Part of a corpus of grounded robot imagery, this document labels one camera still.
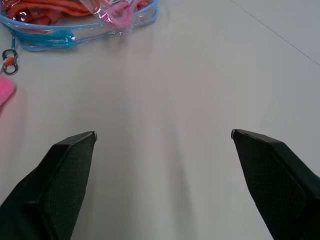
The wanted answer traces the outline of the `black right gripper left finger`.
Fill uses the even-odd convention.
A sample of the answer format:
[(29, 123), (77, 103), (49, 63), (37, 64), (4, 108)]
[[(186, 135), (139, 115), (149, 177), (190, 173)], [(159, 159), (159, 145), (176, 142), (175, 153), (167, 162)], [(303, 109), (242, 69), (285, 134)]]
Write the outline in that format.
[(50, 148), (0, 205), (0, 240), (71, 240), (96, 141), (88, 131)]

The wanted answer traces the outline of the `silver carabiner clip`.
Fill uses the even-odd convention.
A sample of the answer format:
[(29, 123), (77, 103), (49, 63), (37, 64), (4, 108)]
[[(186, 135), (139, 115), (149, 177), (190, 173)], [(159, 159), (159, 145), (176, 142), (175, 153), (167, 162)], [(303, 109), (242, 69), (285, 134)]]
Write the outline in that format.
[(13, 76), (19, 71), (18, 53), (16, 50), (16, 36), (13, 34), (11, 48), (2, 52), (2, 62), (0, 63), (0, 75)]

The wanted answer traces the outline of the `pink item in plastic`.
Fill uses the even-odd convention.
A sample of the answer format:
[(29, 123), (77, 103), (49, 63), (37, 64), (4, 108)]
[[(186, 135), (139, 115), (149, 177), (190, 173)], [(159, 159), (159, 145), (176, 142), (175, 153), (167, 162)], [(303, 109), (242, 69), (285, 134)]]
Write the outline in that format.
[(136, 0), (110, 0), (101, 20), (116, 28), (126, 28), (132, 23), (136, 6)]

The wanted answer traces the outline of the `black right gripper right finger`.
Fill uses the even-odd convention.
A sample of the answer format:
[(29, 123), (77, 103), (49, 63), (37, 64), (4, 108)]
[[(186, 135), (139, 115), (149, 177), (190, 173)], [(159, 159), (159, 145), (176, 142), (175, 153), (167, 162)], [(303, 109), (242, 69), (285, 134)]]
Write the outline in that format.
[(273, 240), (320, 240), (320, 177), (282, 141), (242, 129), (231, 138)]

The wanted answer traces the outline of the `pink fuzzy cloth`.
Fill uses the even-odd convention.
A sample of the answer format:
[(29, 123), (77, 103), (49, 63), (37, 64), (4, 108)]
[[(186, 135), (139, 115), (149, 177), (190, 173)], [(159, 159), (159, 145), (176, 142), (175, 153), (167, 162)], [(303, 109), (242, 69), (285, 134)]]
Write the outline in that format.
[(6, 104), (13, 97), (17, 89), (16, 84), (5, 76), (0, 76), (0, 115)]

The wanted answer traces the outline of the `clear blue-trimmed zipper pouch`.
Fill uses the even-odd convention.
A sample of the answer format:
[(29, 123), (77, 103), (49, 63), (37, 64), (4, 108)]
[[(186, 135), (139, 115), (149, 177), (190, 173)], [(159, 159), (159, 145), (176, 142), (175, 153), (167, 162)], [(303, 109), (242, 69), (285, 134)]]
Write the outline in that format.
[(64, 16), (51, 25), (24, 23), (6, 17), (0, 7), (0, 24), (9, 30), (21, 47), (29, 52), (70, 49), (79, 44), (125, 35), (133, 29), (154, 23), (158, 17), (158, 0), (136, 0), (131, 25), (117, 28), (102, 21), (110, 0), (79, 0), (90, 12), (88, 16)]

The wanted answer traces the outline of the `orange cloth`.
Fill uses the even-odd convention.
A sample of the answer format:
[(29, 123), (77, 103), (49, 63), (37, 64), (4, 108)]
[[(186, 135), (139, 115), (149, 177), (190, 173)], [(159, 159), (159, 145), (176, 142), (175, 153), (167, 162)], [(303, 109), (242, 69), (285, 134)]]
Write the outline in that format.
[(91, 12), (79, 0), (0, 0), (3, 14), (22, 23), (52, 25), (62, 17), (86, 17)]

